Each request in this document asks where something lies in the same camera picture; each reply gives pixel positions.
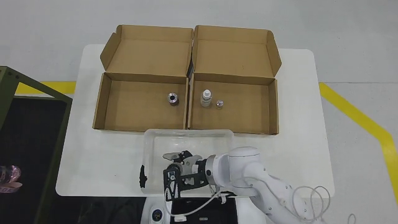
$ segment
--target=cardboard box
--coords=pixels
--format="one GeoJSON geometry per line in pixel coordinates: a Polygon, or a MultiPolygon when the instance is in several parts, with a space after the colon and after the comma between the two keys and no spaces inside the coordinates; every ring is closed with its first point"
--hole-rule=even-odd
{"type": "Polygon", "coordinates": [[[279,133],[275,75],[282,62],[271,31],[196,26],[192,62],[188,128],[279,133]],[[200,104],[205,89],[212,92],[208,108],[200,104]]]}
{"type": "Polygon", "coordinates": [[[105,68],[93,128],[186,129],[193,29],[118,26],[101,53],[105,68]],[[178,95],[170,106],[167,95],[178,95]]]}

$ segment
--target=box flap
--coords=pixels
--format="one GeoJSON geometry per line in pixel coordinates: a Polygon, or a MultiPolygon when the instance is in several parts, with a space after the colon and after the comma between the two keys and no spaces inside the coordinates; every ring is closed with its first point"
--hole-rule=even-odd
{"type": "Polygon", "coordinates": [[[118,26],[101,53],[109,73],[186,77],[193,29],[154,26],[118,26]]]}
{"type": "Polygon", "coordinates": [[[270,30],[196,26],[193,41],[195,73],[273,78],[280,61],[270,30]]]}

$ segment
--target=transparent plastic bin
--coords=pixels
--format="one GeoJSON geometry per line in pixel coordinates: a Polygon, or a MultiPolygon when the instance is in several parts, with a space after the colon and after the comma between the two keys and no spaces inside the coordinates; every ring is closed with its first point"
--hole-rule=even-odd
{"type": "MultiPolygon", "coordinates": [[[[147,176],[142,192],[163,195],[163,170],[172,161],[163,158],[170,152],[189,151],[206,159],[213,154],[226,153],[233,148],[234,134],[230,130],[162,130],[149,129],[144,134],[142,165],[147,176]]],[[[208,187],[187,190],[183,194],[209,194],[208,187]]]]}

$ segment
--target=yellow floor line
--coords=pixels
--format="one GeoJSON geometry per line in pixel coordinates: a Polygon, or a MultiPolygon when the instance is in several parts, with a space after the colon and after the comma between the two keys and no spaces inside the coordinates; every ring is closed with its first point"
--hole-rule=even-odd
{"type": "MultiPolygon", "coordinates": [[[[75,92],[76,82],[42,82],[43,84],[53,88],[61,93],[73,94],[75,92]]],[[[332,105],[342,111],[351,118],[355,123],[364,128],[369,134],[379,140],[384,160],[390,175],[390,180],[396,202],[398,203],[398,153],[392,140],[392,136],[371,118],[363,114],[359,109],[345,100],[330,87],[324,83],[319,83],[321,96],[329,101],[332,105]]],[[[42,93],[24,84],[19,84],[16,94],[38,94],[42,93]]]]}
{"type": "Polygon", "coordinates": [[[379,140],[398,204],[398,153],[391,134],[326,84],[319,83],[319,89],[322,97],[379,140]]]}
{"type": "MultiPolygon", "coordinates": [[[[76,82],[42,82],[42,83],[64,94],[75,93],[76,82]]],[[[18,84],[18,88],[16,91],[16,94],[18,95],[35,95],[41,93],[42,93],[41,91],[31,88],[30,86],[27,86],[23,83],[18,84]]]]}

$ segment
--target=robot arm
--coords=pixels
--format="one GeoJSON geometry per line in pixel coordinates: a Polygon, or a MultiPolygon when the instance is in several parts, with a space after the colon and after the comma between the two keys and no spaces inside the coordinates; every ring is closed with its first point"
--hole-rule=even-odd
{"type": "MultiPolygon", "coordinates": [[[[164,170],[166,200],[180,198],[180,191],[208,184],[232,191],[237,196],[250,197],[253,204],[276,224],[304,223],[315,219],[307,202],[294,197],[294,189],[286,182],[269,175],[260,163],[254,147],[239,147],[228,154],[212,155],[207,159],[192,156],[189,161],[165,154],[174,162],[164,170]]],[[[312,223],[323,223],[315,220],[312,223]]]]}

